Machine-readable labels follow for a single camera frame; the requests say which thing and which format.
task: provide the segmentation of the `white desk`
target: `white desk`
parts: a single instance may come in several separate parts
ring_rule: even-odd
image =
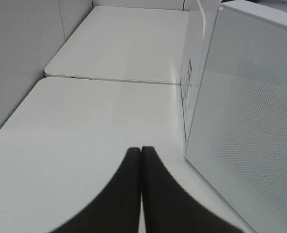
[[[56,228],[95,198],[127,148],[143,145],[156,148],[194,198],[241,226],[184,160],[179,89],[57,77],[41,80],[0,130],[0,233],[45,233]]]
[[[99,6],[45,68],[46,76],[177,84],[189,12]]]

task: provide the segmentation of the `white surface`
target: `white surface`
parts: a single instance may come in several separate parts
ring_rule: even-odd
[[[183,0],[94,0],[94,5],[182,10]]]
[[[0,0],[0,127],[63,43],[57,0]]]
[[[59,0],[65,39],[92,10],[92,0]]]
[[[46,76],[177,84],[188,16],[96,7],[46,66]]]
[[[56,228],[99,193],[127,148],[144,145],[156,148],[194,198],[240,225],[184,160],[179,89],[56,77],[41,80],[0,130],[0,233]]]

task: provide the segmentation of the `black object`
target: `black object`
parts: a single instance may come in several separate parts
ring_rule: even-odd
[[[142,194],[147,233],[242,233],[184,191],[153,147],[142,149]]]
[[[52,233],[137,233],[141,203],[140,150],[130,148],[100,194]]]

